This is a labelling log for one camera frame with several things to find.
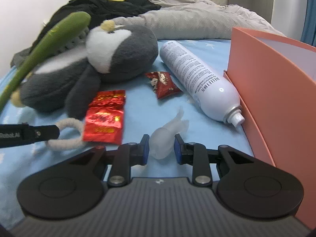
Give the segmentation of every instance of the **white nozzle cap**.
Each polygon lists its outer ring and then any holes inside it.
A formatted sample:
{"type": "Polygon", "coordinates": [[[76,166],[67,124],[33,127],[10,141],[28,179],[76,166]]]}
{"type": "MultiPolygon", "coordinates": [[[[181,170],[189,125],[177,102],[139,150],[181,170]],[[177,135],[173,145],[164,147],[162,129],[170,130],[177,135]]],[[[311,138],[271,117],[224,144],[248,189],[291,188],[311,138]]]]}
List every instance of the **white nozzle cap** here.
{"type": "Polygon", "coordinates": [[[227,122],[233,124],[234,127],[238,127],[244,121],[245,121],[245,118],[242,116],[240,112],[234,113],[227,119],[227,122]]]}

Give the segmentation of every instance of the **gray and white plush penguin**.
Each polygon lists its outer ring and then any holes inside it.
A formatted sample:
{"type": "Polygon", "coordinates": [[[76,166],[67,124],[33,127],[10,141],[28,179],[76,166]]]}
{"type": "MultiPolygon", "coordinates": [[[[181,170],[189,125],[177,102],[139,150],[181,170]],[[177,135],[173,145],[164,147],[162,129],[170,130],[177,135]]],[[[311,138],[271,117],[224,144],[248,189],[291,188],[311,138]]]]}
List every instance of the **gray and white plush penguin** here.
{"type": "Polygon", "coordinates": [[[65,107],[82,119],[101,82],[118,83],[147,71],[158,55],[157,39],[148,28],[115,26],[107,20],[90,31],[86,42],[38,65],[11,101],[40,112],[65,107]]]}

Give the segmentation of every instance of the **shiny red packaging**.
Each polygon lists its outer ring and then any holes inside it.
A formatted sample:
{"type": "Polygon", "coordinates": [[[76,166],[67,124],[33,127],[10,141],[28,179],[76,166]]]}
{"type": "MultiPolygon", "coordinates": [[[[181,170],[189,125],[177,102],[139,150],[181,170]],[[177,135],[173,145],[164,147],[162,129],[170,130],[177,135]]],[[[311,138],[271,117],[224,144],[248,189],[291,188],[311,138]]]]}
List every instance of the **shiny red packaging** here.
{"type": "Polygon", "coordinates": [[[165,98],[168,95],[182,92],[172,81],[170,74],[168,72],[150,72],[145,73],[151,81],[151,85],[158,99],[165,98]]]}
{"type": "Polygon", "coordinates": [[[125,90],[98,92],[89,104],[83,141],[122,144],[125,90]]]}

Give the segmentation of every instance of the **ridged gray surface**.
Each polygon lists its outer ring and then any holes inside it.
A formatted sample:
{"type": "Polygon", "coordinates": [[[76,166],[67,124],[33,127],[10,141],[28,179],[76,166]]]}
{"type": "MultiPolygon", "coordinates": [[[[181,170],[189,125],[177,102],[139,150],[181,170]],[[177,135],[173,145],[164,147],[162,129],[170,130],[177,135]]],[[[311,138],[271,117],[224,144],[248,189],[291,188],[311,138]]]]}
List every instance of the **ridged gray surface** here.
{"type": "Polygon", "coordinates": [[[25,218],[16,237],[303,237],[309,232],[294,217],[251,221],[220,205],[207,188],[186,178],[134,178],[110,189],[90,212],[65,221],[25,218]]]}

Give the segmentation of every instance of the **translucent silicone figurine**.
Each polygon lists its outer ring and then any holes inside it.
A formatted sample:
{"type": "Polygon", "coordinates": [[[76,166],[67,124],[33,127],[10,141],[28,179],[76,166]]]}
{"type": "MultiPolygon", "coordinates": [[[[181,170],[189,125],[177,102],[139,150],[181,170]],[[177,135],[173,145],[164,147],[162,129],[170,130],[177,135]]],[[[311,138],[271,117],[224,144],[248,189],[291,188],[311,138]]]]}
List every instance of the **translucent silicone figurine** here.
{"type": "Polygon", "coordinates": [[[181,120],[184,111],[181,107],[176,117],[163,127],[156,129],[149,138],[150,155],[160,160],[173,151],[174,136],[178,133],[185,133],[189,128],[188,120],[181,120]]]}

